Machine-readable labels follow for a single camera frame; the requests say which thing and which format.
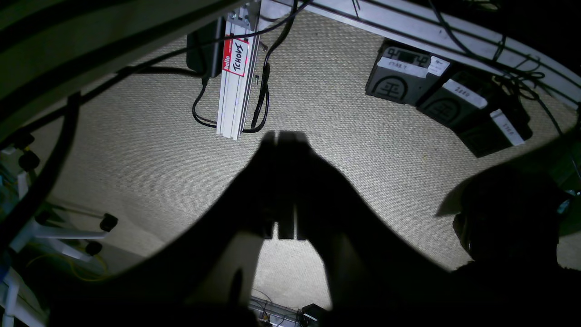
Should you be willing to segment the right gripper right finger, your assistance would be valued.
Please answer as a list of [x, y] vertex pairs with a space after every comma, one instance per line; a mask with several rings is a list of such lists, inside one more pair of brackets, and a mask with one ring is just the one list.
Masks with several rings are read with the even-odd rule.
[[325, 267], [332, 310], [323, 327], [360, 326], [454, 305], [450, 275], [393, 232], [300, 132], [280, 132], [280, 176], [297, 228]]

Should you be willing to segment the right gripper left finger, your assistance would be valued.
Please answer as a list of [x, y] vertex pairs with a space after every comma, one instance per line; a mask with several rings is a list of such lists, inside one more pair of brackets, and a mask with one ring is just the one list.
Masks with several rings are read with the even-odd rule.
[[266, 231], [267, 132], [245, 169], [186, 232], [136, 269], [138, 327], [257, 327], [251, 288]]

